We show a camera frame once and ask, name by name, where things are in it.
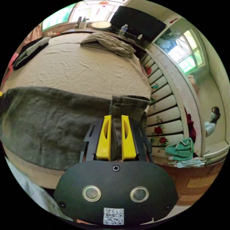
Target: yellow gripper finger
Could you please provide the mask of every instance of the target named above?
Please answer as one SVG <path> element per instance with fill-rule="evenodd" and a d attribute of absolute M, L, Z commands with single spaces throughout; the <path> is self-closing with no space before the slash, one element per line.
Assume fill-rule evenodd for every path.
<path fill-rule="evenodd" d="M 111 115 L 104 117 L 102 129 L 98 141 L 98 148 L 96 157 L 99 160 L 110 161 L 110 149 L 111 149 Z"/>
<path fill-rule="evenodd" d="M 131 127 L 129 124 L 129 117 L 124 115 L 121 116 L 121 142 L 122 160 L 134 160 L 136 157 L 136 150 L 133 142 Z"/>

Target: label sticker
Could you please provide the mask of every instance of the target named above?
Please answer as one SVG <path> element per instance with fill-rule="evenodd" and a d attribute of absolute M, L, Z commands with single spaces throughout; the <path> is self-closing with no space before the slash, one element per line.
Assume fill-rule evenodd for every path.
<path fill-rule="evenodd" d="M 124 225 L 123 208 L 104 208 L 103 224 Z"/>

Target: green towel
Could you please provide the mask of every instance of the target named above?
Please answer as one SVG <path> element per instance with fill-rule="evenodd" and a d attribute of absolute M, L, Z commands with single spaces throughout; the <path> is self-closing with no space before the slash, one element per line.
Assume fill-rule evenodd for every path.
<path fill-rule="evenodd" d="M 187 138 L 178 144 L 168 145 L 165 152 L 172 155 L 169 160 L 187 161 L 193 158 L 194 143 L 191 138 Z"/>

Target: red cloth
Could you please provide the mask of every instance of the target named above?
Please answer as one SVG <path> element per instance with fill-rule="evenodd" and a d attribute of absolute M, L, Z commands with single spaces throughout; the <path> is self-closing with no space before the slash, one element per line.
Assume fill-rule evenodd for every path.
<path fill-rule="evenodd" d="M 13 72 L 13 66 L 12 66 L 12 63 L 13 61 L 18 57 L 18 53 L 14 53 L 14 55 L 12 56 L 12 58 L 10 59 L 10 62 L 8 64 L 8 72 L 7 74 L 4 76 L 4 79 L 2 80 L 2 83 L 1 83 L 1 86 L 0 86 L 0 89 L 3 88 L 6 80 L 9 78 L 9 76 L 11 75 L 11 73 Z"/>
<path fill-rule="evenodd" d="M 193 143 L 196 141 L 196 130 L 193 127 L 194 121 L 191 119 L 191 114 L 187 114 L 186 109 L 184 108 L 186 117 L 187 117 L 187 124 L 189 129 L 189 137 L 192 139 Z"/>

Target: wooden floor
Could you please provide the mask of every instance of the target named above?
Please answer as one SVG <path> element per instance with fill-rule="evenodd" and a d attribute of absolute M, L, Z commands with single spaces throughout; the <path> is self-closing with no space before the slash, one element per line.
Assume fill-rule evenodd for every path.
<path fill-rule="evenodd" d="M 173 178 L 179 196 L 178 206 L 191 206 L 207 191 L 224 162 L 204 168 L 172 168 L 162 166 Z"/>

